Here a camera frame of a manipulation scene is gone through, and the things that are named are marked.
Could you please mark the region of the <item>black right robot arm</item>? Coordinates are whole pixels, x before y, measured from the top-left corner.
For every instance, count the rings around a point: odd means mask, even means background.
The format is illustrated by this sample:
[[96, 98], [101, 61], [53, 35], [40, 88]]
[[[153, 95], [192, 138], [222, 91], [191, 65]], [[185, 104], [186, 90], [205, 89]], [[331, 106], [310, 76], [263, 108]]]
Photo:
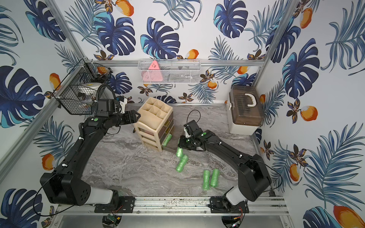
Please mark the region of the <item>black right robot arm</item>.
[[191, 151], [207, 151], [229, 164], [238, 174], [238, 184], [222, 197], [226, 210], [245, 201], [256, 201], [270, 187], [272, 180], [259, 155], [245, 154], [221, 140], [210, 130], [203, 131], [195, 120], [186, 123], [178, 146]]

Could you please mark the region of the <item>clear bottom drawer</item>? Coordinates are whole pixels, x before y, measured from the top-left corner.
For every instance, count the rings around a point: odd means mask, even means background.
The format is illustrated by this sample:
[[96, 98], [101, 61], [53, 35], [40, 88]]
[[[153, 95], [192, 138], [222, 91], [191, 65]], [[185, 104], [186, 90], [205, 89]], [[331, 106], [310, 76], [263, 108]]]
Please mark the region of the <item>clear bottom drawer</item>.
[[180, 139], [181, 135], [183, 135], [183, 129], [174, 127], [171, 130], [170, 134], [172, 135], [172, 138], [167, 143], [167, 146], [162, 147], [162, 150], [175, 154], [177, 152], [179, 139]]

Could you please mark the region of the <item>beige drawer organizer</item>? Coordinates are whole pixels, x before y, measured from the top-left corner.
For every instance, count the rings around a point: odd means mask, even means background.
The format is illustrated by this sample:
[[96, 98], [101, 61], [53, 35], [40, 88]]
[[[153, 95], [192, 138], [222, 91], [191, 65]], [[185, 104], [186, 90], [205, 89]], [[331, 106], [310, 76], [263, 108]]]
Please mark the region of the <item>beige drawer organizer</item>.
[[159, 132], [172, 112], [172, 106], [153, 97], [148, 98], [139, 108], [138, 113], [141, 117], [138, 122], [134, 124], [134, 127], [144, 146], [159, 152], [162, 151], [162, 143], [171, 132], [174, 125], [170, 126], [169, 131], [166, 132], [162, 138], [159, 137]]

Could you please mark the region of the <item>clear top drawer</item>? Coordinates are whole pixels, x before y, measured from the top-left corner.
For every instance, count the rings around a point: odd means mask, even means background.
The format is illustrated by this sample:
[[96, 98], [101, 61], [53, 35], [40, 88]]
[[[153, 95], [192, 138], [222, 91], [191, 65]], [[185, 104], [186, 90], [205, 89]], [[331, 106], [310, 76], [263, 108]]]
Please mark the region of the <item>clear top drawer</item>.
[[169, 116], [168, 116], [168, 118], [167, 118], [167, 120], [164, 122], [164, 124], [163, 124], [163, 127], [168, 127], [170, 124], [171, 124], [171, 122], [173, 121], [173, 119], [174, 119], [174, 112], [172, 112]]

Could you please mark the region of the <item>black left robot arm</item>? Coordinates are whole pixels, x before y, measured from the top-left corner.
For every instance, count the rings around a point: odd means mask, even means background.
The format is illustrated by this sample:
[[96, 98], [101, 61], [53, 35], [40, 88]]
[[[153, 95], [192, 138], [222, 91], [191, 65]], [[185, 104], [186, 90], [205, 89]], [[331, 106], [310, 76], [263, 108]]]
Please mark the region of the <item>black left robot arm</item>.
[[94, 149], [109, 128], [134, 124], [140, 117], [137, 111], [132, 110], [108, 117], [89, 117], [80, 123], [80, 136], [65, 159], [52, 173], [44, 173], [40, 179], [49, 202], [71, 206], [104, 204], [115, 208], [119, 204], [117, 191], [91, 187], [81, 177]]

